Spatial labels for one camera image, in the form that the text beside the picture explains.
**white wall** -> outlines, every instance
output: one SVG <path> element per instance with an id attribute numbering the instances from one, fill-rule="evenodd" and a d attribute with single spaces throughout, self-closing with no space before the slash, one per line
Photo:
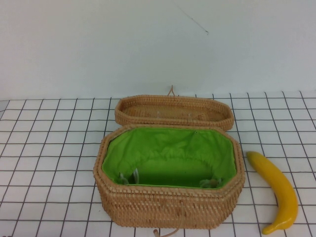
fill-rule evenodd
<path id="1" fill-rule="evenodd" d="M 315 89 L 315 12 L 315 0 L 0 0 L 0 99 Z"/>

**white grid surface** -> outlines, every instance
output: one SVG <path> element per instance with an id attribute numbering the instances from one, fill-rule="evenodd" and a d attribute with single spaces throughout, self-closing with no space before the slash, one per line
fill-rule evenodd
<path id="1" fill-rule="evenodd" d="M 295 224 L 270 236 L 316 236 L 316 92 L 209 97 L 232 108 L 236 122 L 228 133 L 240 141 L 243 152 L 263 153 L 296 190 Z M 153 236 L 153 229 L 113 223 L 92 175 L 101 139 L 119 127 L 114 121 L 118 101 L 0 101 L 0 236 Z M 260 237 L 276 215 L 277 201 L 246 159 L 245 174 L 238 204 L 223 224 L 210 231 L 180 230 L 174 236 Z"/>

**toy banana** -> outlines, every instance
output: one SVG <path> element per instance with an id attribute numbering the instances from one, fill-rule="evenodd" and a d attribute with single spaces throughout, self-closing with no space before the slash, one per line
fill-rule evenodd
<path id="1" fill-rule="evenodd" d="M 285 230 L 295 221 L 298 203 L 295 191 L 285 175 L 266 157 L 258 152 L 247 152 L 251 166 L 273 189 L 278 201 L 278 214 L 274 222 L 262 230 L 268 235 L 275 230 Z"/>

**wicker rim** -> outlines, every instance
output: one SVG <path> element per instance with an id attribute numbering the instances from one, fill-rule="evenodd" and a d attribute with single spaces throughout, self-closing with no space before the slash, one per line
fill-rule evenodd
<path id="1" fill-rule="evenodd" d="M 243 168 L 243 158 L 241 154 L 241 148 L 239 143 L 226 134 L 223 130 L 219 128 L 212 128 L 225 137 L 229 138 L 232 141 L 233 149 L 234 149 L 234 156 L 235 156 L 235 165 L 236 165 L 236 175 L 222 188 L 216 190 L 209 190 L 209 189 L 198 189 L 198 188 L 174 188 L 174 187 L 159 187 L 159 186 L 128 186 L 128 185 L 119 185 L 114 183 L 109 177 L 103 172 L 102 164 L 105 159 L 105 155 L 107 152 L 107 148 L 109 143 L 121 135 L 122 133 L 138 128 L 138 127 L 169 127 L 169 128 L 184 128 L 184 129 L 203 129 L 208 130 L 209 127 L 200 127 L 200 126 L 180 126 L 180 125 L 151 125 L 151 124 L 128 124 L 125 125 L 116 131 L 112 132 L 108 136 L 104 137 L 99 149 L 99 153 L 96 159 L 96 163 L 93 169 L 94 178 L 97 179 L 103 188 L 108 189 L 111 193 L 164 193 L 170 194 L 172 196 L 178 195 L 181 196 L 183 194 L 187 194 L 190 196 L 205 196 L 205 197 L 212 197 L 212 198 L 223 198 L 230 195 L 235 194 L 236 186 L 240 184 L 244 184 L 245 175 L 244 175 L 244 168 Z"/>
<path id="2" fill-rule="evenodd" d="M 150 119 L 150 124 L 183 124 L 183 125 L 187 125 L 187 126 L 203 126 L 203 127 L 207 127 L 207 129 L 209 129 L 210 127 L 223 127 L 223 124 L 225 125 L 225 127 L 227 127 L 227 129 L 225 130 L 229 130 L 233 127 L 234 124 L 234 116 L 233 113 L 230 109 L 230 107 L 222 102 L 216 101 L 216 100 L 210 100 L 210 99 L 206 99 L 206 98 L 196 98 L 196 97 L 189 97 L 189 96 L 168 96 L 168 95 L 135 95 L 135 96 L 130 96 L 130 97 L 125 97 L 120 99 L 120 101 L 118 102 L 117 106 L 115 107 L 115 118 L 116 118 L 116 122 L 120 125 L 126 125 L 129 124 L 128 122 L 125 122 L 124 120 L 120 119 L 121 117 L 125 117 L 126 119 L 128 119 L 129 121 L 132 121 L 132 123 L 138 123 L 137 120 L 138 119 L 142 119 L 144 120 L 144 118 L 142 117 L 134 117 L 134 116 L 130 116 L 125 114 L 123 111 L 120 110 L 122 104 L 126 101 L 126 100 L 131 100 L 131 99 L 138 99 L 138 98 L 148 98 L 150 100 L 156 100 L 156 99 L 168 99 L 168 100 L 179 100 L 179 101 L 194 101 L 194 102 L 199 102 L 202 104 L 209 104 L 209 103 L 214 103 L 217 104 L 218 106 L 221 106 L 223 108 L 225 108 L 225 110 L 228 113 L 228 117 L 220 120 L 220 121 L 201 121 L 201 120 L 194 120 L 193 124 L 189 124 L 187 119 L 179 119 L 179 118 L 147 118 Z"/>

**basket lid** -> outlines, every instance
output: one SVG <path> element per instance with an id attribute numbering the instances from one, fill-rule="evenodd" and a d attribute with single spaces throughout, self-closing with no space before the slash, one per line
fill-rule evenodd
<path id="1" fill-rule="evenodd" d="M 126 124 L 168 124 L 219 127 L 230 130 L 234 116 L 221 102 L 195 97 L 137 95 L 122 98 L 115 108 L 115 120 Z"/>

